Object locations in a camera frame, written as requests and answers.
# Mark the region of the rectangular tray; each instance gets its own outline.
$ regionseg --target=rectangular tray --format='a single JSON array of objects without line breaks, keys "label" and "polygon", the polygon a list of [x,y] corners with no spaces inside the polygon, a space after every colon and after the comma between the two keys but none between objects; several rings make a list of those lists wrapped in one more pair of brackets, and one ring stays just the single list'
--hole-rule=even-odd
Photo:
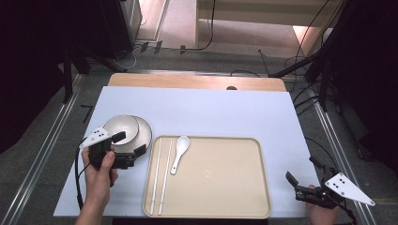
[{"label": "rectangular tray", "polygon": [[160,136],[153,142],[143,205],[149,217],[267,218],[270,215],[268,183],[257,140],[189,138],[191,144],[179,161],[176,175],[171,175],[170,170],[178,137]]}]

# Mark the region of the white spoon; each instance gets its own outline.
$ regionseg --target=white spoon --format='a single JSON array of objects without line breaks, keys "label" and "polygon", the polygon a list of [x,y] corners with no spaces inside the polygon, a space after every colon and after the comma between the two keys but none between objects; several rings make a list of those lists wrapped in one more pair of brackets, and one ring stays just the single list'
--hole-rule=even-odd
[{"label": "white spoon", "polygon": [[190,139],[187,136],[181,136],[176,141],[176,159],[173,164],[172,170],[170,171],[172,175],[176,174],[176,168],[178,166],[179,159],[187,151],[189,146],[190,146]]}]

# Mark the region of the human hand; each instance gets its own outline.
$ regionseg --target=human hand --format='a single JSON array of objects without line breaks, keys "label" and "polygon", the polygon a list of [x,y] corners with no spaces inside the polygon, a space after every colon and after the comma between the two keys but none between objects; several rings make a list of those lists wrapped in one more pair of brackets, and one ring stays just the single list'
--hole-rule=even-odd
[{"label": "human hand", "polygon": [[336,221],[340,208],[338,206],[333,209],[322,208],[318,205],[306,203],[308,216],[311,225],[332,225]]},{"label": "human hand", "polygon": [[[88,148],[82,151],[82,158],[86,167],[90,163]],[[109,151],[103,158],[99,170],[92,165],[84,170],[85,202],[76,224],[100,224],[103,211],[111,197],[109,172],[112,173],[112,182],[118,177],[117,170],[111,169],[114,161],[115,153]]]}]

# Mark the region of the white bowl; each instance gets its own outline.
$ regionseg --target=white bowl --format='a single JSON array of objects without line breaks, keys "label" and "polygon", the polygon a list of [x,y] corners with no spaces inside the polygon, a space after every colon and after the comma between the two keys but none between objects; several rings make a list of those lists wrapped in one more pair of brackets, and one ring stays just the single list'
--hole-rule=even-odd
[{"label": "white bowl", "polygon": [[114,145],[123,145],[130,143],[131,141],[135,140],[139,132],[138,121],[133,116],[129,115],[115,116],[114,118],[106,122],[103,128],[106,129],[106,131],[108,131],[111,135],[115,135],[116,133],[122,131],[126,132],[126,138],[121,140],[120,142],[112,142],[112,144]]}]

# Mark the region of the metal rail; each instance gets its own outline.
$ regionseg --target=metal rail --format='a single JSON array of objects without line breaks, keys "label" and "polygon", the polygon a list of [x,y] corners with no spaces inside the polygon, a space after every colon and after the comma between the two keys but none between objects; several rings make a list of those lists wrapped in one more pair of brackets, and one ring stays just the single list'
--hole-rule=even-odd
[{"label": "metal rail", "polygon": [[14,197],[14,200],[9,207],[6,216],[3,218],[1,225],[14,225],[17,224],[18,219],[23,212],[24,207],[26,206],[27,201],[29,200],[30,195],[35,188],[35,185],[40,177],[41,172],[49,158],[50,154],[53,151],[53,147],[56,143],[56,140],[62,130],[62,127],[65,125],[69,113],[76,101],[76,98],[80,92],[80,87],[83,82],[84,76],[78,74],[74,81],[73,87],[74,92],[70,98],[70,100],[64,104],[59,111],[59,114],[56,116],[55,121],[47,134],[46,139],[44,140],[43,145],[41,146],[40,150],[38,151],[38,155],[36,156],[35,160],[32,163],[27,175],[25,176],[23,182],[18,188],[18,191]]},{"label": "metal rail", "polygon": [[[312,90],[309,90],[310,95],[315,96]],[[316,112],[318,114],[319,120],[322,123],[323,129],[328,137],[330,147],[333,151],[334,156],[336,157],[337,164],[340,168],[340,171],[343,172],[358,188],[360,188],[360,182],[354,174],[354,171],[345,155],[344,149],[340,140],[334,130],[334,127],[330,121],[329,114],[327,112],[323,112],[320,104],[318,102],[314,105]],[[363,204],[357,201],[353,201],[355,207],[357,208],[357,212],[360,216],[360,220],[362,224],[365,225],[376,225],[375,217],[369,208],[369,205]]]}]

